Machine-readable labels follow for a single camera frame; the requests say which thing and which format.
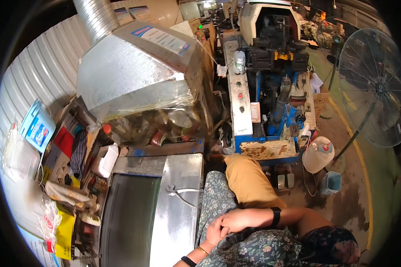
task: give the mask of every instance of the dark patterned sleeve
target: dark patterned sleeve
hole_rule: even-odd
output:
[[[307,248],[306,259],[323,264],[354,264],[360,257],[358,243],[344,227],[325,226],[304,235],[301,243]]]

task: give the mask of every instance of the foot pedal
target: foot pedal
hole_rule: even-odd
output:
[[[294,186],[294,174],[287,174],[286,175],[288,188],[292,188]]]
[[[278,175],[278,189],[283,189],[285,187],[285,175]]]

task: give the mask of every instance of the gold bracelet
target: gold bracelet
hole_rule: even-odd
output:
[[[208,252],[206,252],[203,248],[201,248],[201,247],[197,247],[197,249],[199,249],[200,251],[202,251],[203,253],[205,253],[207,256],[209,255],[209,253]]]

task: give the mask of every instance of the flexible aluminum duct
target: flexible aluminum duct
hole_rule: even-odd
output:
[[[119,21],[109,0],[73,0],[92,44],[119,26]]]

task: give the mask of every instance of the industrial fan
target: industrial fan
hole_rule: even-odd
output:
[[[328,17],[318,22],[317,25],[316,43],[327,60],[333,63],[330,84],[328,85],[328,89],[331,90],[340,51],[348,37],[356,31],[356,28],[338,17]]]
[[[375,29],[360,29],[342,47],[339,80],[343,104],[357,131],[378,147],[401,143],[401,55],[394,41]]]

